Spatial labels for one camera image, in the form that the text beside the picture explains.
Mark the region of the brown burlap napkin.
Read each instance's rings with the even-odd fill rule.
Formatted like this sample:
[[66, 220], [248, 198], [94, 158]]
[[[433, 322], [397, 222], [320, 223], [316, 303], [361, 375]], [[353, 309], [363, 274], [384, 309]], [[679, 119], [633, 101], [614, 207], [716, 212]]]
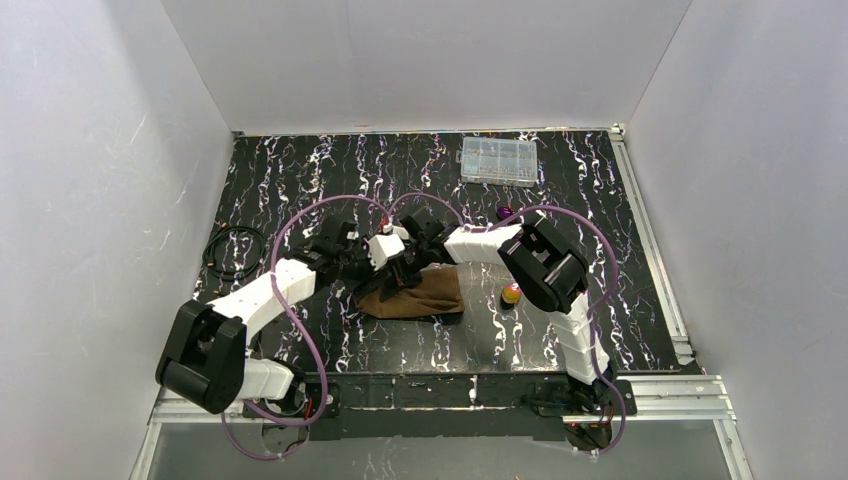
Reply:
[[356, 302], [359, 311], [377, 319], [416, 320], [438, 315], [460, 315], [465, 302], [456, 267], [423, 270], [422, 281], [387, 300], [372, 292]]

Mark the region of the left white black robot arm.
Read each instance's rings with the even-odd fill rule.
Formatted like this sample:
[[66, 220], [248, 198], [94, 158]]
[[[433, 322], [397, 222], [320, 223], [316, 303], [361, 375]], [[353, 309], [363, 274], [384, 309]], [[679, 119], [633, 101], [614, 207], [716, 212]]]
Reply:
[[296, 383], [291, 368], [256, 359], [256, 334], [284, 311], [335, 281], [370, 279], [404, 249], [393, 234], [361, 237], [346, 221], [320, 231], [274, 261], [275, 270], [209, 303], [189, 300], [177, 311], [155, 371], [159, 385], [212, 414], [236, 400], [283, 400]]

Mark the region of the purple spoon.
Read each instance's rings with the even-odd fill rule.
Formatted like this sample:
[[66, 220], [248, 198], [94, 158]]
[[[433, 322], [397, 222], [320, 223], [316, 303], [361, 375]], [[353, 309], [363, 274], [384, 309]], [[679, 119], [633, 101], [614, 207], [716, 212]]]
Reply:
[[510, 218], [513, 214], [514, 214], [514, 212], [508, 206], [499, 206], [496, 209], [496, 216], [497, 216], [499, 221], [506, 220], [506, 219]]

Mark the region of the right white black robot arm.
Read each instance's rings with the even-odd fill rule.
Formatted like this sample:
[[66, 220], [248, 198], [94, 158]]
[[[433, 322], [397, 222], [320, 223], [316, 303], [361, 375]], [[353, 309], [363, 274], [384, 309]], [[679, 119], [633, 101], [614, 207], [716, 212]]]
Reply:
[[548, 314], [565, 357], [567, 399], [574, 410], [604, 411], [620, 392], [615, 368], [601, 345], [589, 303], [589, 265], [554, 224], [530, 207], [492, 227], [449, 225], [425, 211], [395, 228], [407, 242], [415, 272], [430, 264], [505, 266], [524, 297]]

